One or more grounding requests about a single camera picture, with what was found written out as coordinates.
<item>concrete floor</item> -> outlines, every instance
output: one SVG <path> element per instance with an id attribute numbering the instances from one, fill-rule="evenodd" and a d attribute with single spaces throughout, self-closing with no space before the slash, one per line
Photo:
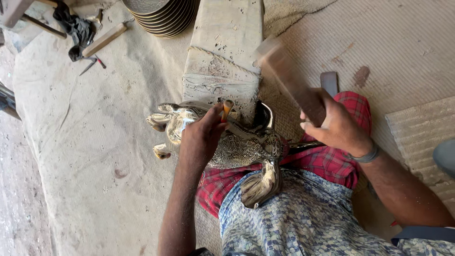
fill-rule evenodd
<path id="1" fill-rule="evenodd" d="M 11 90 L 15 50 L 0 47 L 0 81 Z M 51 255 L 41 177 L 22 122 L 0 112 L 0 255 Z"/>

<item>elephant leg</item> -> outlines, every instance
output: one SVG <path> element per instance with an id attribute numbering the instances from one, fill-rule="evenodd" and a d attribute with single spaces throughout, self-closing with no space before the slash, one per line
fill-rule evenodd
<path id="1" fill-rule="evenodd" d="M 251 175 L 240 185 L 242 203 L 247 208 L 257 208 L 273 195 L 280 192 L 283 185 L 279 161 L 261 159 L 262 172 Z"/>
<path id="2" fill-rule="evenodd" d="M 159 159 L 166 159 L 171 156 L 171 151 L 167 148 L 166 143 L 158 144 L 153 147 L 153 152 Z"/>
<path id="3" fill-rule="evenodd" d="M 150 114 L 146 121 L 150 126 L 159 131 L 159 132 L 164 132 L 166 129 L 166 124 L 171 120 L 171 115 L 170 114 L 162 114 L 162 113 L 153 113 Z"/>

